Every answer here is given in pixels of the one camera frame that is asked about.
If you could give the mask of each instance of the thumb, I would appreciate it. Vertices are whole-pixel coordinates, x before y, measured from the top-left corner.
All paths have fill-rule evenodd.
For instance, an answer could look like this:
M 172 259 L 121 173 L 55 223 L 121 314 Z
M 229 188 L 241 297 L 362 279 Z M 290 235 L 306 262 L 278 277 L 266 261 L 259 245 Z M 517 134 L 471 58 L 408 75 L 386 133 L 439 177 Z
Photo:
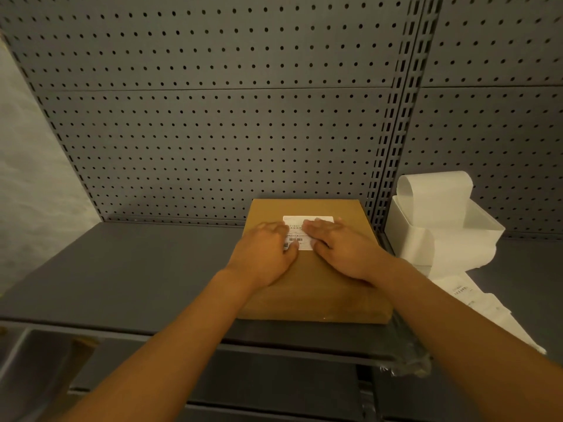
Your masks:
M 284 258 L 287 266 L 290 266 L 296 259 L 299 253 L 299 241 L 292 241 L 287 250 L 285 250 Z
M 330 263 L 330 260 L 332 259 L 332 254 L 330 253 L 330 248 L 323 241 L 315 240 L 315 242 L 313 243 L 313 250 L 321 258 L 323 258 L 325 261 Z

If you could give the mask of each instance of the hand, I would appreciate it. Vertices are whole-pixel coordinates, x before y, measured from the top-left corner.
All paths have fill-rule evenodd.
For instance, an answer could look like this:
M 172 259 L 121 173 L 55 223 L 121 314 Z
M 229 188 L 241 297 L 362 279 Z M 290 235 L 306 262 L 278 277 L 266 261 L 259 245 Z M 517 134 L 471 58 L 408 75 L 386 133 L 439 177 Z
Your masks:
M 226 270 L 248 281 L 252 291 L 276 281 L 297 258 L 299 243 L 283 250 L 289 227 L 283 222 L 261 223 L 243 235 L 236 244 Z
M 394 259 L 376 241 L 346 226 L 341 219 L 334 223 L 306 220 L 302 229 L 316 239 L 313 250 L 348 277 L 374 283 L 381 264 Z

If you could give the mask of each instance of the person's left hand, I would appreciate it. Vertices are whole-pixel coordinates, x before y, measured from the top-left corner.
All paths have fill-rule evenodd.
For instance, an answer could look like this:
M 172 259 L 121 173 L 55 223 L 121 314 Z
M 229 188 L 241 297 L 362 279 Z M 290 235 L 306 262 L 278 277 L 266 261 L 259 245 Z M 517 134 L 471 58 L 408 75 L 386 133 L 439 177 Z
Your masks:
M 242 281 L 250 282 L 253 290 L 276 281 L 291 266 L 299 253 L 299 243 L 293 241 L 283 250 L 289 227 L 283 222 L 263 222 L 243 235 L 225 267 Z

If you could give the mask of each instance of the forearm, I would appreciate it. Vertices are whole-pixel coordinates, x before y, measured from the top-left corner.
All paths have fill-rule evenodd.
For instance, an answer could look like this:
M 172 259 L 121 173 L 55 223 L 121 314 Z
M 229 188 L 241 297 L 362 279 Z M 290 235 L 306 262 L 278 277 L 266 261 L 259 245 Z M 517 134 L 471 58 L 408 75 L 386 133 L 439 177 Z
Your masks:
M 119 366 L 67 421 L 174 420 L 252 291 L 228 270 Z
M 563 413 L 563 370 L 536 350 L 401 259 L 386 264 L 371 281 L 485 417 L 554 420 Z

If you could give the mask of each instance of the person's right hand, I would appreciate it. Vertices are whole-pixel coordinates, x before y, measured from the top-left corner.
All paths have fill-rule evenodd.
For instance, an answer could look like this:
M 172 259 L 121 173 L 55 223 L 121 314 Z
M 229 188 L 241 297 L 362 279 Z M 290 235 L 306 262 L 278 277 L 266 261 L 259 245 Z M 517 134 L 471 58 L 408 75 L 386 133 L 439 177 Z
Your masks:
M 354 231 L 342 220 L 306 220 L 303 231 L 315 239 L 313 249 L 344 275 L 374 283 L 378 268 L 393 259 L 375 240 Z

